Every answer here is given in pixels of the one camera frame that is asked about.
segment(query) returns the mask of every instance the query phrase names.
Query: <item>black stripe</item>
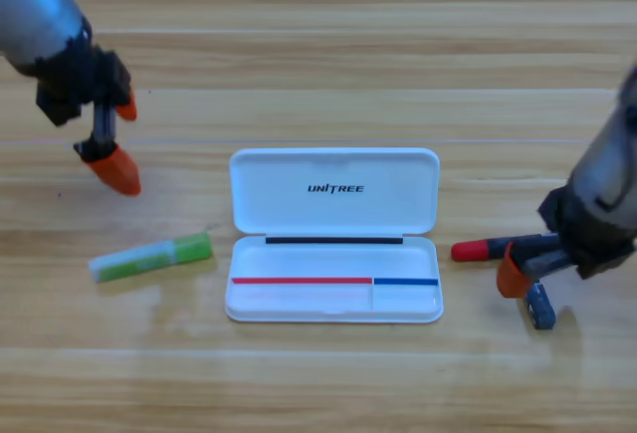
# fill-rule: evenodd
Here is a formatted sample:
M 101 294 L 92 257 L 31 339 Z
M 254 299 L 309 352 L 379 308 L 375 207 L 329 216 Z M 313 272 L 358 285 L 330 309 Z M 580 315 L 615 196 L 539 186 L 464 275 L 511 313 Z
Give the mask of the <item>black stripe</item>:
M 266 244 L 402 244 L 402 237 L 266 237 Z

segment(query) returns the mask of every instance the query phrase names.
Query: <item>open case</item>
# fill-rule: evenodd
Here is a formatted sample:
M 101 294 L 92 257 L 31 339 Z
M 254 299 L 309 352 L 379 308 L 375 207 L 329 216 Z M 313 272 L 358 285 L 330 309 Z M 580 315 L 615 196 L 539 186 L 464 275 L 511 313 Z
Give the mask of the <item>open case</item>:
M 428 323 L 443 313 L 440 161 L 424 148 L 260 148 L 230 161 L 226 312 L 240 322 Z

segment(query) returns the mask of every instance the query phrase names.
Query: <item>case lid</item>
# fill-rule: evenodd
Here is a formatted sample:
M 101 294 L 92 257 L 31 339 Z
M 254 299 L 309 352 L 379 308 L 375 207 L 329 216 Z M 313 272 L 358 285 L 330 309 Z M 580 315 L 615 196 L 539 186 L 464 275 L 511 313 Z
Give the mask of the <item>case lid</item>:
M 245 233 L 422 234 L 436 222 L 440 161 L 425 148 L 243 149 L 230 176 Z

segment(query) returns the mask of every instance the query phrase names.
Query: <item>blue stripe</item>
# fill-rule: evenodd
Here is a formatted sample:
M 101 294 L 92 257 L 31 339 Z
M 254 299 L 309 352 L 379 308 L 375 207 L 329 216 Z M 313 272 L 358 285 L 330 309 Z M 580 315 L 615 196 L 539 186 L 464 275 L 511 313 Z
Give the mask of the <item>blue stripe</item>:
M 437 286 L 438 279 L 375 278 L 375 286 Z

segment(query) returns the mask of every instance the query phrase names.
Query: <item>blue clip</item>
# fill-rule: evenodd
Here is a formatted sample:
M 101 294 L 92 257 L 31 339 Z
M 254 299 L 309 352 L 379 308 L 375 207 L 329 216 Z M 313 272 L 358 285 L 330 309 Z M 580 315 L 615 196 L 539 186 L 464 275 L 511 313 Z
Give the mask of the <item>blue clip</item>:
M 551 330 L 555 326 L 557 316 L 540 281 L 532 285 L 524 302 L 536 330 Z

